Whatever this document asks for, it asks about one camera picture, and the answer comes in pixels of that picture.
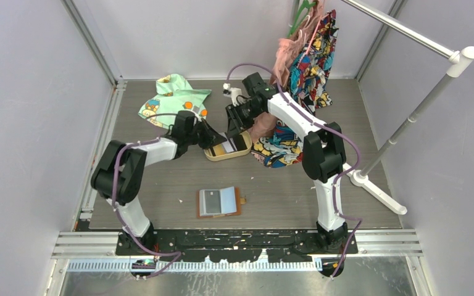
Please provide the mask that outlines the brown leather card holder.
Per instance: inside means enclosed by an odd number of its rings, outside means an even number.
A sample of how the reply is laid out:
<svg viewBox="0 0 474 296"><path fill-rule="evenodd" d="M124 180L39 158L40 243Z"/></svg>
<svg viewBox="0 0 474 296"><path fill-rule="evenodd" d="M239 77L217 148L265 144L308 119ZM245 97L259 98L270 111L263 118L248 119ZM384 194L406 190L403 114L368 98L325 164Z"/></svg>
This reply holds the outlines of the brown leather card holder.
<svg viewBox="0 0 474 296"><path fill-rule="evenodd" d="M196 216L200 219L238 216L246 203L238 187L201 189L196 195Z"/></svg>

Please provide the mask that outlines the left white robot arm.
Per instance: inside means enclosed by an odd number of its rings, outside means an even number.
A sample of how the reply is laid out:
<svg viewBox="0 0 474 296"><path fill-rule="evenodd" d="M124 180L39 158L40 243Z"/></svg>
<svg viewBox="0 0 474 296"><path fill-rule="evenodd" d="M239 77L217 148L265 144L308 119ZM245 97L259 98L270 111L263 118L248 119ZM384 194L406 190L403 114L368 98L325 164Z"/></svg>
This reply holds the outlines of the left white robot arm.
<svg viewBox="0 0 474 296"><path fill-rule="evenodd" d="M90 181L91 187L112 207L133 249L142 255L155 254L156 244L154 226L138 198L145 168L178 159L189 146L208 149L226 141L207 120L191 111L180 111L174 117L167 132L155 139L108 143Z"/></svg>

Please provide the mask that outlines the beige oval card tray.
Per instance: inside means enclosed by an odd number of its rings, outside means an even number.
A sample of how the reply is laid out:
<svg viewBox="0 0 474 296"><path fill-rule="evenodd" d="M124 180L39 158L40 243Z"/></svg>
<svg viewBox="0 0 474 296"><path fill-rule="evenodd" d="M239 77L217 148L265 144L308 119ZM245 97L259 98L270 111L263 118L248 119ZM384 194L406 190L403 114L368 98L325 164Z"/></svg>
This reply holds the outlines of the beige oval card tray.
<svg viewBox="0 0 474 296"><path fill-rule="evenodd" d="M220 133L220 135L223 136L225 142L204 149L204 154L208 160L218 162L235 157L241 157L250 153L252 139L247 131L244 131L240 135L231 139L228 139L226 133Z"/></svg>

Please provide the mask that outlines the white VIP card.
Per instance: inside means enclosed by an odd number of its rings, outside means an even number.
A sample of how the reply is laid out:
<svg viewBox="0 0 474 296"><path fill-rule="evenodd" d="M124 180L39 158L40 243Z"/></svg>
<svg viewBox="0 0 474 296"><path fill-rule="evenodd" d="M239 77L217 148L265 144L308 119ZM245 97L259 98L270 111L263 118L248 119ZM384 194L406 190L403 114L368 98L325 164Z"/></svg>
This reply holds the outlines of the white VIP card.
<svg viewBox="0 0 474 296"><path fill-rule="evenodd" d="M226 154L230 154L230 153L238 151L238 148L235 144L234 139L227 139L225 142L222 143L222 145L224 146Z"/></svg>

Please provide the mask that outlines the gold credit card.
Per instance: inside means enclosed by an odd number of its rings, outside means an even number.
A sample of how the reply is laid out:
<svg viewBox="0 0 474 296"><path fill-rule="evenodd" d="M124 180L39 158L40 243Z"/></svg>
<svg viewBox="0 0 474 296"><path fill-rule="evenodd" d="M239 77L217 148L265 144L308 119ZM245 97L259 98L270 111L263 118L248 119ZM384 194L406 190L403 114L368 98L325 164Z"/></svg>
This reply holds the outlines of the gold credit card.
<svg viewBox="0 0 474 296"><path fill-rule="evenodd" d="M225 151L224 146L222 144L213 146L213 147L209 148L208 151L209 151L209 154L210 154L211 157L219 157L219 156L223 156L223 155L226 154L226 151Z"/></svg>

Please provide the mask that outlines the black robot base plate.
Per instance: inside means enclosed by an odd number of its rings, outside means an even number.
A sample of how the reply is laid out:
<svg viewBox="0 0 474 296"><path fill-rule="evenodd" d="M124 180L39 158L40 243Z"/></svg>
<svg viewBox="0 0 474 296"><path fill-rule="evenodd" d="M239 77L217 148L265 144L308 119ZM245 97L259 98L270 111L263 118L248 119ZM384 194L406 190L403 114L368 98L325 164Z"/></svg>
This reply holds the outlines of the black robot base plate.
<svg viewBox="0 0 474 296"><path fill-rule="evenodd" d="M183 262L255 262L265 253L269 263L310 261L314 255L358 252L355 240L326 245L314 229L158 229L148 247L170 261L180 252Z"/></svg>

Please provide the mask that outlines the grey card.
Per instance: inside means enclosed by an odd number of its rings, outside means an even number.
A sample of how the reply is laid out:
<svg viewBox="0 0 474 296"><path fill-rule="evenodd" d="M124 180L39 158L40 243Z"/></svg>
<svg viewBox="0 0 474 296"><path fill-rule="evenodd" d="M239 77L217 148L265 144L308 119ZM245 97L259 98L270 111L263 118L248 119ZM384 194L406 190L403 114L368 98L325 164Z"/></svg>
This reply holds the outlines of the grey card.
<svg viewBox="0 0 474 296"><path fill-rule="evenodd" d="M204 214L217 215L222 212L220 191L204 191Z"/></svg>

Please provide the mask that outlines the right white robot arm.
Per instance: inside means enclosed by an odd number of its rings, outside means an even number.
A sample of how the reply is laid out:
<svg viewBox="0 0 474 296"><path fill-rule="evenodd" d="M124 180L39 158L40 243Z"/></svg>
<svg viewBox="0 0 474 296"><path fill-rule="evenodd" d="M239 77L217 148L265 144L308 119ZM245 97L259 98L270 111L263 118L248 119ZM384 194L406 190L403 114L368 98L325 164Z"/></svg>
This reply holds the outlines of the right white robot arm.
<svg viewBox="0 0 474 296"><path fill-rule="evenodd" d="M313 180L317 202L317 241L325 253L340 248L348 236L347 223L342 213L341 178L346 151L341 129L336 123L326 124L305 110L288 92L268 85L258 73L243 80L248 97L239 101L239 88L223 84L223 94L232 99L226 106L227 135L236 136L249 129L262 113L280 119L302 140L302 166Z"/></svg>

